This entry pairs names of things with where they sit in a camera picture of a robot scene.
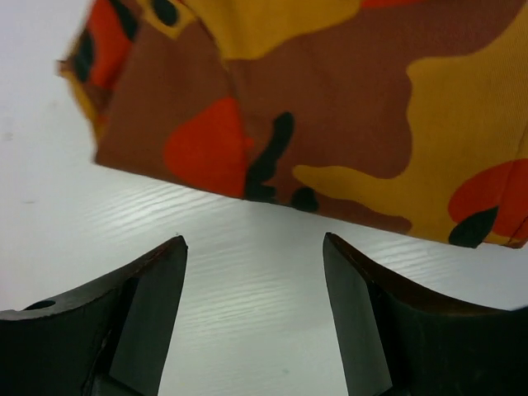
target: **cloth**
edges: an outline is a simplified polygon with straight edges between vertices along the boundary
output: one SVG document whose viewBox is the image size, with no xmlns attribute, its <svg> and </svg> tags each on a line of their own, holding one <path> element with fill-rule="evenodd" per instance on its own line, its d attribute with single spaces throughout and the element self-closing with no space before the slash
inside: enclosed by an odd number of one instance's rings
<svg viewBox="0 0 528 396">
<path fill-rule="evenodd" d="M 95 0 L 101 165 L 475 248 L 528 240 L 526 0 Z"/>
</svg>

